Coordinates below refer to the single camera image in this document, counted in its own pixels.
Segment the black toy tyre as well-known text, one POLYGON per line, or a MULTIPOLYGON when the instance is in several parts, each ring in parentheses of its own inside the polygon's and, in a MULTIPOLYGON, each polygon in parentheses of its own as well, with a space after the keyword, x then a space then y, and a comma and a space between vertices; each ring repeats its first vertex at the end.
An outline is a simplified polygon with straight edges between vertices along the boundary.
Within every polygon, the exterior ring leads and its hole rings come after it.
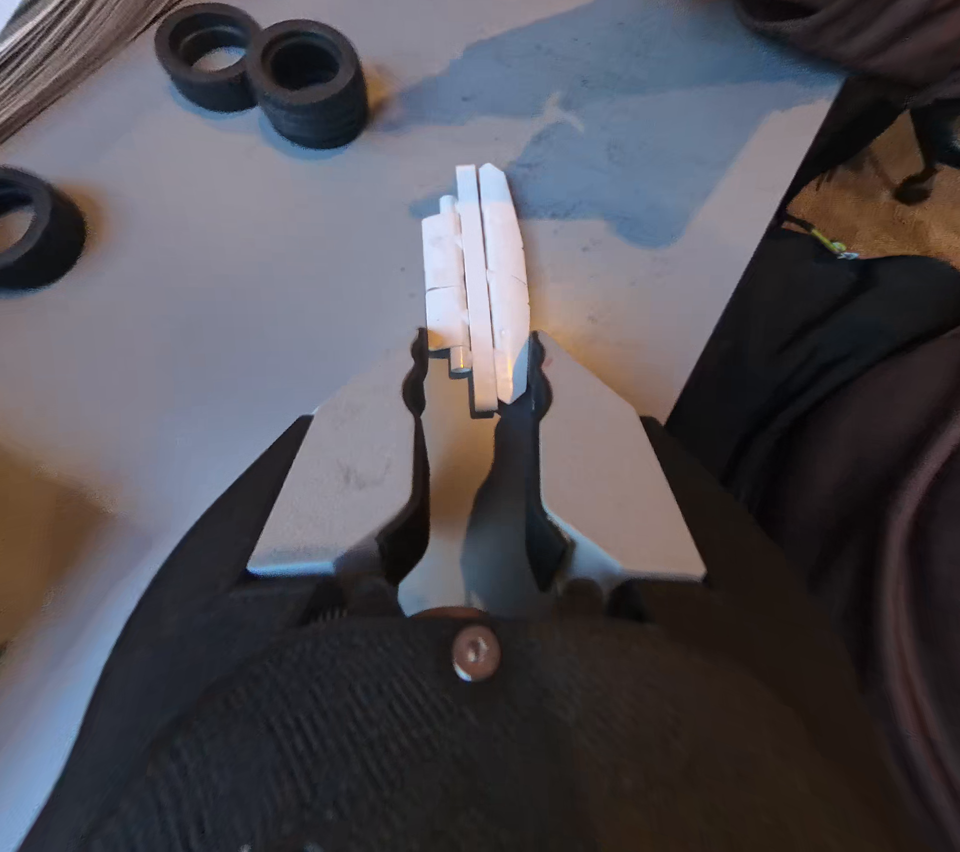
POLYGON ((333 150, 366 127, 366 77, 351 41, 312 19, 259 30, 246 52, 254 100, 272 128, 295 145, 333 150))
POLYGON ((259 24, 233 5, 191 4, 162 20, 154 53, 191 105, 217 114, 242 113, 256 105, 246 54, 260 32, 259 24))
POLYGON ((20 293, 62 279, 88 236, 77 205, 59 188, 15 167, 1 168, 1 289, 20 293))

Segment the white hinged brick assembly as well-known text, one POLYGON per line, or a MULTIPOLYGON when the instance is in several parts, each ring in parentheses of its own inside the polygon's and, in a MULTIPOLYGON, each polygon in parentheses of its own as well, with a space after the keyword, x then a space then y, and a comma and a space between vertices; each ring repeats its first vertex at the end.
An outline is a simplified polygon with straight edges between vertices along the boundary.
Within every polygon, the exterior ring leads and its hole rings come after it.
POLYGON ((457 166, 455 182, 421 222, 427 347, 446 353, 452 376, 470 377, 473 412, 489 415, 498 386, 476 166, 457 166))

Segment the grey desk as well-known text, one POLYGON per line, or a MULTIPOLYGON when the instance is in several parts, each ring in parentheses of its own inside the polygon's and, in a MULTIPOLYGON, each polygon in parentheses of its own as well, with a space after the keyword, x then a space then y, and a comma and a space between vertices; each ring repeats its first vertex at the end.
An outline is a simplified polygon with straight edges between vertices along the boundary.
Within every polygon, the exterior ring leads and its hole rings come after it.
POLYGON ((2 850, 189 527, 423 322, 420 220, 457 165, 507 174, 534 328, 664 419, 842 83, 733 0, 212 1, 338 28, 375 111, 342 150, 298 148, 187 105, 146 35, 3 148, 92 240, 2 298, 2 491, 27 511, 2 576, 66 551, 2 666, 2 850))

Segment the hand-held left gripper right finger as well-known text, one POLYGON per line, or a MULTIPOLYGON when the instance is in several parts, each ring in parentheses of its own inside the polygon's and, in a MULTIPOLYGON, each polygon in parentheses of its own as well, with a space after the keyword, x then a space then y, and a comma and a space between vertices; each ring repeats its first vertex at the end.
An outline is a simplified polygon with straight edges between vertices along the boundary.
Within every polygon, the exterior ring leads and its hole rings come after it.
POLYGON ((641 415, 551 336, 529 339, 525 548, 536 586, 701 584, 706 564, 641 415))

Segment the white curved toy beam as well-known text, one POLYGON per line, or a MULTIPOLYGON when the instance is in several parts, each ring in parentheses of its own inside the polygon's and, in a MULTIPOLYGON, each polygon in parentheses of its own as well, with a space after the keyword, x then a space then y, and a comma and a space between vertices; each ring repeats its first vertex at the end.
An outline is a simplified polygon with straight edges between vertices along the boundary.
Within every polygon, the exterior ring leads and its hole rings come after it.
POLYGON ((513 404, 527 388, 531 307, 522 231, 505 173, 478 171, 486 280, 498 401, 513 404))

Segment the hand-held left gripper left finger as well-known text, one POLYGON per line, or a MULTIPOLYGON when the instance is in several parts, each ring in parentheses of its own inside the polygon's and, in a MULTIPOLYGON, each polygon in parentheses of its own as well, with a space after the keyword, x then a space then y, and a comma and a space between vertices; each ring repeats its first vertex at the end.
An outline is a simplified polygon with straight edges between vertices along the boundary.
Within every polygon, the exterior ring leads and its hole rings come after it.
POLYGON ((258 577, 380 575, 398 585, 429 543, 427 332, 315 410, 247 558, 258 577))

